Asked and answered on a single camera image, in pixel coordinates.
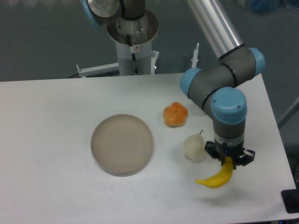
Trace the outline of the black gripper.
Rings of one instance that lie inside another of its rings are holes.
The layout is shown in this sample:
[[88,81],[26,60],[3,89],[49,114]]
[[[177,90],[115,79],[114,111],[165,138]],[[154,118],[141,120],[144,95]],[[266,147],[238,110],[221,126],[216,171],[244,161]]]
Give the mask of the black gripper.
[[215,135],[214,140],[215,142],[206,142],[205,151],[220,162],[224,162],[225,157],[231,157],[234,170],[237,166],[248,165],[255,158],[255,151],[243,149],[244,135],[231,139]]

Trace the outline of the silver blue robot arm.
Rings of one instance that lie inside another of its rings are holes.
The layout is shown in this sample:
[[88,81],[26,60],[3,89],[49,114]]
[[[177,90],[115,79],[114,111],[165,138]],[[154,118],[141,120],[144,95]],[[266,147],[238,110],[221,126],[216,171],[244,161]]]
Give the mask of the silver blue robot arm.
[[[117,51],[120,75],[144,75],[153,70],[150,42],[158,30],[153,13],[143,0],[84,0],[83,9],[91,24],[107,25]],[[214,141],[205,151],[234,167],[246,166],[255,152],[244,148],[247,102],[237,87],[263,72],[265,58],[256,48],[247,48],[217,0],[190,0],[200,28],[210,43],[219,64],[203,71],[195,64],[180,79],[180,89],[213,121]]]

